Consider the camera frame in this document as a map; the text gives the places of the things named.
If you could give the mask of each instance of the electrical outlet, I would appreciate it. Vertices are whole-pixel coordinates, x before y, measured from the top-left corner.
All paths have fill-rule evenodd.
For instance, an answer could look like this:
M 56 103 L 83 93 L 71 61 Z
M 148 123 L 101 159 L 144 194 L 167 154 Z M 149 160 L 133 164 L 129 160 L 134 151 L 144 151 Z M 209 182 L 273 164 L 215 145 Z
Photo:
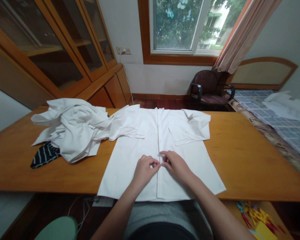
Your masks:
M 125 53 L 123 54 L 129 54 L 131 55 L 131 48 L 130 47 L 116 47 L 117 48 L 117 53 L 121 54 L 123 52 L 123 50 L 125 49 Z

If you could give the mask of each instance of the window frame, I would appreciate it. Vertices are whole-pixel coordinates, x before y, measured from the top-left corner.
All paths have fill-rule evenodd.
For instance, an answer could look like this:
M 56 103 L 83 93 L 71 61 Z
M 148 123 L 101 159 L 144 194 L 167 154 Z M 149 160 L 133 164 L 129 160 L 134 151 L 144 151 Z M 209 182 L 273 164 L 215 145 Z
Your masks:
M 202 33 L 204 22 L 206 17 L 208 16 L 209 6 L 211 0 L 202 0 L 201 10 L 198 16 L 198 21 L 196 24 L 196 29 L 192 39 L 191 49 L 154 49 L 155 43 L 155 18 L 154 18 L 154 10 L 155 10 L 155 2 L 156 0 L 148 0 L 149 1 L 149 23 L 150 23 L 150 53 L 151 54 L 186 54 L 186 55 L 194 55 L 198 54 L 197 46 L 199 43 L 200 34 Z
M 138 0 L 143 64 L 213 66 L 218 56 L 151 53 L 149 1 Z
M 250 5 L 251 0 L 247 0 L 235 23 L 228 40 L 232 37 L 235 29 L 241 21 L 245 11 Z M 193 66 L 213 66 L 223 50 L 197 49 L 193 55 L 186 54 L 157 54 L 151 53 L 150 43 L 150 18 L 149 0 L 138 0 L 139 21 L 141 32 L 141 43 L 143 53 L 143 64 L 168 64 L 168 65 L 193 65 Z

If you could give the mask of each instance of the wooden floor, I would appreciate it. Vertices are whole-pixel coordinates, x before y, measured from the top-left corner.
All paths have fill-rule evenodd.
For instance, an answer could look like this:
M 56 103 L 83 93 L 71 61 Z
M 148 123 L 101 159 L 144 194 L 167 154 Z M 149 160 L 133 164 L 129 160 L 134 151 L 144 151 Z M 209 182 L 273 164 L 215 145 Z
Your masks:
M 140 104 L 142 108 L 154 109 L 190 109 L 198 111 L 234 111 L 228 106 L 204 106 L 192 100 L 153 100 L 135 99 L 134 104 Z M 51 221 L 58 217 L 67 216 L 73 201 L 79 196 L 75 194 L 40 194 L 36 195 L 37 201 L 41 204 L 30 204 L 23 215 L 11 227 L 6 239 L 34 239 L 39 232 Z M 83 199 L 93 197 L 92 195 L 81 196 L 73 205 L 70 216 L 73 216 L 78 223 L 83 217 Z M 300 204 L 298 203 L 273 203 L 284 224 L 289 231 L 300 231 Z M 78 233 L 78 240 L 88 240 L 100 226 L 111 208 L 91 207 L 83 226 Z
M 197 111 L 234 112 L 234 109 L 230 105 L 208 106 L 194 100 L 134 99 L 134 104 L 140 104 L 141 108 L 148 109 L 164 108 L 171 110 L 190 109 Z

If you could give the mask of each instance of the green stool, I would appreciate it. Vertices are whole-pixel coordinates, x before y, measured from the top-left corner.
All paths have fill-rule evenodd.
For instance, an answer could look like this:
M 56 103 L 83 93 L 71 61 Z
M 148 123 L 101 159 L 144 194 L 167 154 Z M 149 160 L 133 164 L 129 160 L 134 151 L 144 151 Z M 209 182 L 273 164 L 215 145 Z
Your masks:
M 76 240 L 78 224 L 73 217 L 59 217 L 49 223 L 35 240 Z

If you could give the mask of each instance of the forearm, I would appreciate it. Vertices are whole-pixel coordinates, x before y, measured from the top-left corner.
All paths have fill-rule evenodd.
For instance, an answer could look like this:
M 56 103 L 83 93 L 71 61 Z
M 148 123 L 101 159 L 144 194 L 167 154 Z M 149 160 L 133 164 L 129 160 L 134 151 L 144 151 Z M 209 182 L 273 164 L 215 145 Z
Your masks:
M 255 240 L 253 235 L 197 176 L 191 176 L 186 184 L 195 194 L 217 239 Z
M 122 239 L 140 190 L 129 185 L 91 239 Z

